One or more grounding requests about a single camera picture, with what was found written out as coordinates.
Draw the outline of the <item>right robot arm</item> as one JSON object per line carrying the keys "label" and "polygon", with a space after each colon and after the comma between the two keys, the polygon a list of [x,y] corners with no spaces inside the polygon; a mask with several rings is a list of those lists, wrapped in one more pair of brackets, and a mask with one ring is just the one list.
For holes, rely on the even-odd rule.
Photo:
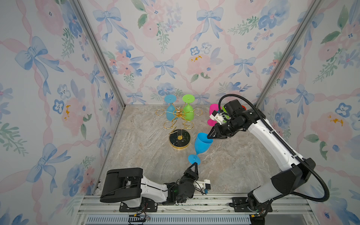
{"label": "right robot arm", "polygon": [[315,162],[305,159],[291,147],[287,148],[284,139],[257,108],[246,109],[238,100],[232,100],[222,110],[211,108],[210,119],[215,124],[207,136],[209,139],[227,139],[240,131],[249,131],[271,154],[280,169],[270,181],[248,193],[245,205],[249,210],[266,210],[272,201],[293,195],[309,180]]}

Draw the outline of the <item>pink wine glass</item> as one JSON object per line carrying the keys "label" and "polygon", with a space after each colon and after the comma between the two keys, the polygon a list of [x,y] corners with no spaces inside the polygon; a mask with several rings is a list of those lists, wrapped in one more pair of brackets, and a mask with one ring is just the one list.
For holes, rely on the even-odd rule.
{"label": "pink wine glass", "polygon": [[219,113],[219,107],[217,104],[212,104],[210,106],[210,109],[209,109],[209,115],[213,112],[213,111],[217,111]]}

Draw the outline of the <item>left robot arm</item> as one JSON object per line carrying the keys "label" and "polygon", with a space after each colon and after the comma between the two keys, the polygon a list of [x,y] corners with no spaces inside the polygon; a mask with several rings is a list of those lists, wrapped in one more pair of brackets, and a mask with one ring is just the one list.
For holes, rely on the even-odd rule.
{"label": "left robot arm", "polygon": [[106,174],[100,202],[124,203],[129,208],[140,207],[144,198],[155,203],[174,205],[193,198],[198,180],[198,163],[186,169],[175,182],[158,184],[143,175],[141,168],[112,169]]}

